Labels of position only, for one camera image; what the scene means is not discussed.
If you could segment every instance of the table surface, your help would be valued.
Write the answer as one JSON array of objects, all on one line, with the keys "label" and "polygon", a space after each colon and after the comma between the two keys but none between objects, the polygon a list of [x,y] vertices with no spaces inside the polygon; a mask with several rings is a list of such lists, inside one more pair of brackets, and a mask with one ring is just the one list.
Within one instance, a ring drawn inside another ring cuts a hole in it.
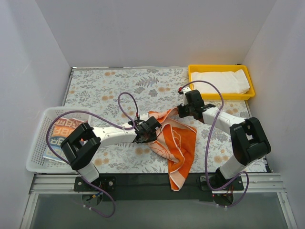
[{"label": "table surface", "polygon": [[[177,93],[188,82],[186,68],[146,68],[94,70],[76,69],[65,101],[65,106],[88,107],[95,114],[119,125],[128,122],[119,109],[117,97],[121,92],[134,95],[140,113],[165,111],[182,102]],[[135,107],[127,95],[121,97],[123,108],[132,117]],[[220,101],[205,101],[220,106]],[[249,118],[245,101],[225,101],[224,111],[238,117]],[[190,172],[204,171],[204,152],[209,125],[192,117],[174,119],[197,128],[196,152]],[[91,126],[105,127],[108,124],[92,118]],[[230,136],[219,129],[212,134],[208,155],[208,171],[214,172],[227,161],[232,152]],[[146,144],[124,143],[100,148],[93,158],[100,173],[166,173],[167,160],[154,153]],[[251,164],[248,172],[265,172],[264,161]]]}]

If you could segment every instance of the white backdrop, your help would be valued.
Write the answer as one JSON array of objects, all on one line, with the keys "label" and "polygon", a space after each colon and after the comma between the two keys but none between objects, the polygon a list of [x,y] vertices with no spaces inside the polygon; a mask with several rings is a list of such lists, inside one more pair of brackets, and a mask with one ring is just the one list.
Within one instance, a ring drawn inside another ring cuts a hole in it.
[{"label": "white backdrop", "polygon": [[270,141],[267,159],[282,175],[299,228],[305,228],[304,25],[304,0],[278,0],[244,61],[256,90],[250,108]]},{"label": "white backdrop", "polygon": [[36,0],[70,66],[241,63],[275,0]]},{"label": "white backdrop", "polygon": [[70,67],[34,0],[0,1],[0,228],[19,228],[42,112],[61,105]]}]

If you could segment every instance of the black mounting plate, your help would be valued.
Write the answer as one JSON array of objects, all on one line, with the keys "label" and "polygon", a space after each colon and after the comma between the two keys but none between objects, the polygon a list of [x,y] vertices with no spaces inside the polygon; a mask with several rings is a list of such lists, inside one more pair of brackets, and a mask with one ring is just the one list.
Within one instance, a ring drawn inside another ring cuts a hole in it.
[{"label": "black mounting plate", "polygon": [[[106,192],[115,191],[116,188],[116,178],[114,176],[102,176],[100,175],[95,181],[92,182],[97,187],[105,190]],[[95,188],[86,184],[81,177],[76,177],[74,182],[75,192],[93,192],[96,191]]]}]

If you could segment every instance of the white plastic basket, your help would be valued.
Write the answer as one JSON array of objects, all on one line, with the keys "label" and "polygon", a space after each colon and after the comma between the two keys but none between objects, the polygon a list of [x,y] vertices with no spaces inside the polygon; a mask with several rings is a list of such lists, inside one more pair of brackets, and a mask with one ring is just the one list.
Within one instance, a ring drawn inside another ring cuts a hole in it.
[{"label": "white plastic basket", "polygon": [[[33,143],[30,148],[30,154],[26,163],[26,168],[30,172],[36,173],[75,173],[71,167],[65,163],[53,162],[43,158],[43,153],[47,147],[46,134],[51,122],[59,115],[72,110],[90,111],[84,107],[50,107],[44,111],[43,117],[36,130]],[[64,118],[76,118],[90,124],[91,115],[84,113],[67,114]]]}]

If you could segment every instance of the orange towel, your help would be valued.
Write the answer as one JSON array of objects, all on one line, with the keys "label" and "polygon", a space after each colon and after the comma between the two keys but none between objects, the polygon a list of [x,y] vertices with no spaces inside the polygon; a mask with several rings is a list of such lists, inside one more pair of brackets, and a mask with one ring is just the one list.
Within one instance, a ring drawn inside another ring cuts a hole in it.
[{"label": "orange towel", "polygon": [[162,125],[158,139],[148,144],[158,155],[168,159],[168,175],[171,188],[179,191],[192,167],[195,157],[197,131],[194,127],[179,123],[170,117],[178,114],[177,108],[159,113],[149,112]]}]

